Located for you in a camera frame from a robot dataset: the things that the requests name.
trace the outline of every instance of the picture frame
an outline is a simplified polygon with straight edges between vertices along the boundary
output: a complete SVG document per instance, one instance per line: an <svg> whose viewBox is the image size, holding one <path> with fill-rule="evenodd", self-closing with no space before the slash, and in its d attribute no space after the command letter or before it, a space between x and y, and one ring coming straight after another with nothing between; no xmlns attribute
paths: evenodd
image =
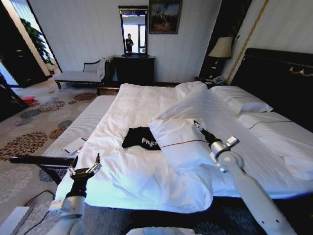
<svg viewBox="0 0 313 235"><path fill-rule="evenodd" d="M149 1L149 33L178 34L182 0Z"/></svg>

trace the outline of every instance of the pillow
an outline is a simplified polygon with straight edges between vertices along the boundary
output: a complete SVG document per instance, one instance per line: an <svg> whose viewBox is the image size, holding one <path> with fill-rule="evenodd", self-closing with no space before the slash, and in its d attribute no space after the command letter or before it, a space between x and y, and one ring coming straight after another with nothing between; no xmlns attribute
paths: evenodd
<svg viewBox="0 0 313 235"><path fill-rule="evenodd" d="M105 76L105 58L102 58L99 62L99 67L97 69L97 76L104 78Z"/></svg>
<svg viewBox="0 0 313 235"><path fill-rule="evenodd" d="M275 112L243 114L238 121L274 154L282 156L293 176L313 180L313 133Z"/></svg>
<svg viewBox="0 0 313 235"><path fill-rule="evenodd" d="M216 93L237 114L241 112L270 112L268 104L245 90L234 86L216 86L211 90Z"/></svg>
<svg viewBox="0 0 313 235"><path fill-rule="evenodd" d="M156 119L149 123L168 164L178 173L185 173L201 164L215 166L208 143L196 129L194 120L204 125L200 118Z"/></svg>
<svg viewBox="0 0 313 235"><path fill-rule="evenodd" d="M182 99L185 98L188 94L198 92L204 87L207 89L207 86L200 81L184 82L175 86L175 91L177 92L179 99Z"/></svg>

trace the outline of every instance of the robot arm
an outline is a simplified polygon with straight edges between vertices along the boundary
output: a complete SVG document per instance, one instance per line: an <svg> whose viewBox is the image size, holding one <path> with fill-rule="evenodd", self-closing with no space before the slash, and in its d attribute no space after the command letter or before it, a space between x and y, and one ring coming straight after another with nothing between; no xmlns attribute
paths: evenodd
<svg viewBox="0 0 313 235"><path fill-rule="evenodd" d="M296 234L285 216L265 192L259 182L244 171L244 160L230 149L239 140L232 136L223 143L199 123L194 121L196 128L205 136L211 148L211 157L221 172L229 172L234 185L255 220L269 235Z"/></svg>
<svg viewBox="0 0 313 235"><path fill-rule="evenodd" d="M100 156L97 155L95 164L90 168L76 169L77 158L68 168L70 177L74 180L72 189L66 195L62 205L69 205L68 208L61 206L60 217L62 218L56 223L47 235L83 235L84 224L82 222L85 211L86 185L88 179L97 173L101 168Z"/></svg>

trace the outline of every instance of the door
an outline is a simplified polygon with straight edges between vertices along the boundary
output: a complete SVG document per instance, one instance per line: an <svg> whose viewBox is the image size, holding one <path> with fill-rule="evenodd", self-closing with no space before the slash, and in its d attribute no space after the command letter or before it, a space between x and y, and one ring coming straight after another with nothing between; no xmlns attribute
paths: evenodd
<svg viewBox="0 0 313 235"><path fill-rule="evenodd" d="M2 2L0 2L0 24L4 27L0 36L0 60L16 82L21 87L28 87L46 81L44 72Z"/></svg>

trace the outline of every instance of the white bed sheet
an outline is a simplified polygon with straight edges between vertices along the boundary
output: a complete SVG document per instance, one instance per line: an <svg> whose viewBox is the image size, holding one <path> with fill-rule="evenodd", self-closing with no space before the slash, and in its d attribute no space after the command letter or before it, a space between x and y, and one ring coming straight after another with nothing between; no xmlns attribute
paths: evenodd
<svg viewBox="0 0 313 235"><path fill-rule="evenodd" d="M97 152L100 152L103 166L87 184L86 202L93 206L188 213L209 207L212 192L214 196L238 197L229 174L222 174L215 167L202 165L192 172L178 175L169 167L160 151L149 152L139 146L131 147L122 154L120 149L117 151L129 128L148 126L147 122L152 116L179 99L174 88L130 86L136 92L122 87L91 135L92 141L88 140L81 152L83 157L80 157L77 167L92 165ZM231 135L240 139L241 143L233 151L242 155L245 171L255 177L272 198L313 191L312 181L294 178L285 168L283 160L236 121L238 116L212 91L207 91L206 100L203 107L205 117L202 114L201 118L207 128L222 140ZM103 131L111 135L104 137ZM156 179L154 173L165 177ZM72 180L66 175L58 186L57 198L65 197L71 185Z"/></svg>

